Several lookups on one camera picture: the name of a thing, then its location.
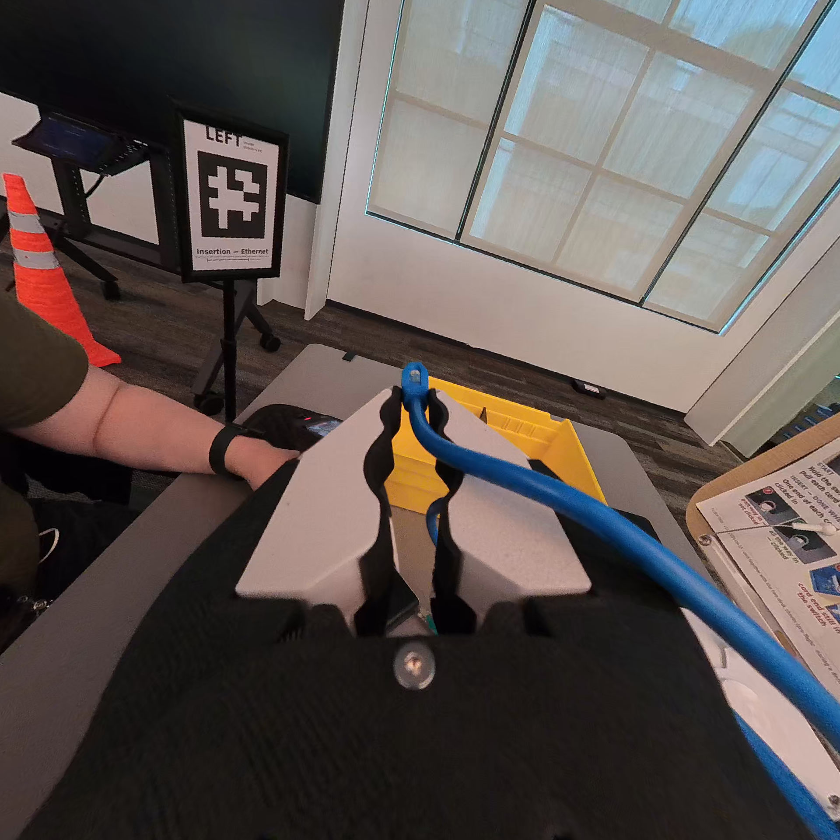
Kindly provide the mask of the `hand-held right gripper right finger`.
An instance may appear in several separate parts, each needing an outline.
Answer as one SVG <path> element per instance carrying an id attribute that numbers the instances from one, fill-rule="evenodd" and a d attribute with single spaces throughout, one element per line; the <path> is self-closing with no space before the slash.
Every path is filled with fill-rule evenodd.
<path id="1" fill-rule="evenodd" d="M 434 455 L 446 486 L 431 612 L 439 634 L 472 634 L 500 602 L 582 595 L 592 582 L 553 510 Z"/>

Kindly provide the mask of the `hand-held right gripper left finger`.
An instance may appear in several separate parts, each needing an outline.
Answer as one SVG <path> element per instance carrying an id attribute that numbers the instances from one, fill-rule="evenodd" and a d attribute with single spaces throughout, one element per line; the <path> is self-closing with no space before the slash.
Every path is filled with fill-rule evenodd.
<path id="1" fill-rule="evenodd" d="M 397 573 L 385 483 L 402 409 L 401 388 L 384 389 L 299 458 L 237 596 L 333 605 L 358 635 L 385 634 Z"/>

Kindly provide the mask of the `person's left forearm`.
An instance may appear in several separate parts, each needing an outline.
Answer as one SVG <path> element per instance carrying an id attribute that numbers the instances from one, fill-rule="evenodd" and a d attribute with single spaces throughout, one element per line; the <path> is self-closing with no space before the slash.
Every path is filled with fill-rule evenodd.
<path id="1" fill-rule="evenodd" d="M 209 451 L 222 425 L 158 392 L 88 367 L 69 402 L 13 435 L 69 455 L 121 466 L 210 475 Z"/>

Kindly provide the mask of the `person's left hand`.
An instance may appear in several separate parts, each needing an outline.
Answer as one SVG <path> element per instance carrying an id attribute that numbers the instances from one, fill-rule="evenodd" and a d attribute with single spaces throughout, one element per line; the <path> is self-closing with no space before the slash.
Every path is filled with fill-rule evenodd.
<path id="1" fill-rule="evenodd" d="M 257 490 L 285 464 L 299 459 L 297 450 L 277 448 L 265 440 L 246 438 L 239 445 L 237 471 L 250 489 Z"/>

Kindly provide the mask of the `yellow plastic bin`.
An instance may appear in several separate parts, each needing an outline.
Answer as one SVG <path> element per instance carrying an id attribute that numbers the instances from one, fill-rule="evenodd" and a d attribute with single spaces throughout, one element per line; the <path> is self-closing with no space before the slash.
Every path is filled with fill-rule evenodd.
<path id="1" fill-rule="evenodd" d="M 447 393 L 476 417 L 484 417 L 490 428 L 529 460 L 538 460 L 566 484 L 606 503 L 570 420 L 556 421 L 536 408 L 435 377 L 429 379 L 429 384 Z M 434 457 L 416 440 L 405 411 L 392 446 L 395 466 L 385 483 L 388 499 L 394 507 L 424 515 L 436 499 L 446 494 L 447 487 L 436 471 Z"/>

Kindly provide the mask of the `black rounded device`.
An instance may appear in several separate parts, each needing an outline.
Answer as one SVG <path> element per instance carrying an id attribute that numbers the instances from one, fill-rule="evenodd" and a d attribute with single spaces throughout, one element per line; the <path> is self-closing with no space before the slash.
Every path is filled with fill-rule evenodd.
<path id="1" fill-rule="evenodd" d="M 341 423 L 334 416 L 299 406 L 269 404 L 254 411 L 240 426 L 276 448 L 304 453 Z"/>

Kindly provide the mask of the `black wristband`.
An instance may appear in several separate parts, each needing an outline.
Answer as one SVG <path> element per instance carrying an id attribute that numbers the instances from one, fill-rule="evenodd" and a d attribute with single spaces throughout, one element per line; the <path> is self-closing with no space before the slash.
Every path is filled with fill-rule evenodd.
<path id="1" fill-rule="evenodd" d="M 264 434 L 258 429 L 250 428 L 238 423 L 226 423 L 216 434 L 208 451 L 208 464 L 216 476 L 231 480 L 244 480 L 242 476 L 227 468 L 227 452 L 230 445 L 237 438 L 263 439 Z"/>

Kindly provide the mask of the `person's dark trousers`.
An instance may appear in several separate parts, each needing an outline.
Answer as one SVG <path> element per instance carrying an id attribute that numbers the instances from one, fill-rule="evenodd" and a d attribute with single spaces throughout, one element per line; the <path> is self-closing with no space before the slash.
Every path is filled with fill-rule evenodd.
<path id="1" fill-rule="evenodd" d="M 1 436 L 5 651 L 178 474 Z"/>

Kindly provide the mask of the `wooden board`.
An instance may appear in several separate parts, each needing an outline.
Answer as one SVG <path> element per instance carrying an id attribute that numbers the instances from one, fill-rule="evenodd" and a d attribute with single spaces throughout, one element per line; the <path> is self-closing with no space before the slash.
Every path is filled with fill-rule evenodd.
<path id="1" fill-rule="evenodd" d="M 700 514 L 698 503 L 723 492 L 735 490 L 741 485 L 762 479 L 774 471 L 785 468 L 796 460 L 806 457 L 820 447 L 831 443 L 838 436 L 839 415 L 834 415 L 802 434 L 765 453 L 756 455 L 726 474 L 708 482 L 705 486 L 699 488 L 690 499 L 686 510 L 686 525 L 690 537 L 698 547 L 701 561 L 705 570 L 710 573 L 714 584 L 798 660 L 801 660 L 802 657 L 799 656 L 791 639 L 770 614 L 767 607 L 760 604 L 754 588 L 734 562 L 721 550 L 719 543 L 714 540 L 711 528 Z"/>

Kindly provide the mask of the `printed instruction sheet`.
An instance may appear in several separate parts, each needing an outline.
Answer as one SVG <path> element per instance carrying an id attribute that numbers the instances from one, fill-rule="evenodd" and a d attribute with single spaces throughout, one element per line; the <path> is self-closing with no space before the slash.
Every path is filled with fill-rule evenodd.
<path id="1" fill-rule="evenodd" d="M 796 458 L 769 452 L 759 476 L 692 501 L 696 540 L 745 612 L 784 637 L 837 699 L 839 691 L 838 437 Z"/>

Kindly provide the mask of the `person's olive shirt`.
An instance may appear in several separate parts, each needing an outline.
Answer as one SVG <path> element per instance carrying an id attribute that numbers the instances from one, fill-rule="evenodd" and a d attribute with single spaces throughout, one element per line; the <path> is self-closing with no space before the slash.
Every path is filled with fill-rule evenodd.
<path id="1" fill-rule="evenodd" d="M 1 300 L 1 584 L 26 595 L 39 564 L 35 515 L 16 488 L 9 444 L 11 431 L 56 414 L 78 393 L 88 373 L 88 356 L 78 341 L 18 302 Z"/>

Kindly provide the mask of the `framed marker sign on stand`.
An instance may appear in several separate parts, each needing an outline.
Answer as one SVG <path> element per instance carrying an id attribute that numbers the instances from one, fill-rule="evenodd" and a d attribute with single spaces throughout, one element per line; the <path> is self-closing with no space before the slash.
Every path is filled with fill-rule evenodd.
<path id="1" fill-rule="evenodd" d="M 289 139 L 207 108 L 174 100 L 175 210 L 180 272 L 222 294 L 219 350 L 193 384 L 195 408 L 207 416 L 237 408 L 238 332 L 248 321 L 259 346 L 281 341 L 259 312 L 258 282 L 280 274 L 287 199 Z"/>

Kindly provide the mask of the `large gridded window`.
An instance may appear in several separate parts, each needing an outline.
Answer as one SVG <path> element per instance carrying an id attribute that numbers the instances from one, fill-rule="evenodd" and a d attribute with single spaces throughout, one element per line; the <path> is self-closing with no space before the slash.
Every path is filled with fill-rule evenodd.
<path id="1" fill-rule="evenodd" d="M 838 2 L 403 2 L 366 211 L 720 333 L 838 126 Z"/>

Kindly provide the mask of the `black rolling cart with screen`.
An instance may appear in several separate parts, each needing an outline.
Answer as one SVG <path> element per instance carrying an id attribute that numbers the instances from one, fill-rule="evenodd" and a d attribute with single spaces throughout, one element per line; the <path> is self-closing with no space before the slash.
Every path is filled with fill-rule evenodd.
<path id="1" fill-rule="evenodd" d="M 50 242 L 49 251 L 63 254 L 96 277 L 106 300 L 121 299 L 118 278 L 82 250 L 79 243 L 150 266 L 163 267 L 166 259 L 175 261 L 178 249 L 175 231 L 165 247 L 143 244 L 131 237 L 120 239 L 119 234 L 93 225 L 88 208 L 89 195 L 106 177 L 126 172 L 149 160 L 155 216 L 159 224 L 174 225 L 175 205 L 166 203 L 172 192 L 172 173 L 162 150 L 153 150 L 139 140 L 44 110 L 40 111 L 36 126 L 13 144 L 49 158 L 52 165 L 64 214 L 47 213 L 40 219 Z M 256 278 L 228 280 L 211 276 L 201 282 L 223 292 L 224 326 L 220 349 L 208 354 L 197 375 L 193 403 L 198 411 L 208 416 L 225 412 L 226 420 L 231 422 L 237 403 L 235 352 L 242 321 L 249 320 L 259 332 L 259 344 L 265 351 L 277 351 L 281 341 L 271 331 L 268 321 L 258 314 Z"/>

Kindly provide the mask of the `large dark wall screen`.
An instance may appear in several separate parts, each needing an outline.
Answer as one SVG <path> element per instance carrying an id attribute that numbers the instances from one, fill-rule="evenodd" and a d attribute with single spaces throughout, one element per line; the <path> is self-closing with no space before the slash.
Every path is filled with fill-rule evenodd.
<path id="1" fill-rule="evenodd" d="M 320 203 L 344 2 L 2 1 L 2 92 L 166 144 L 173 103 L 290 140 Z"/>

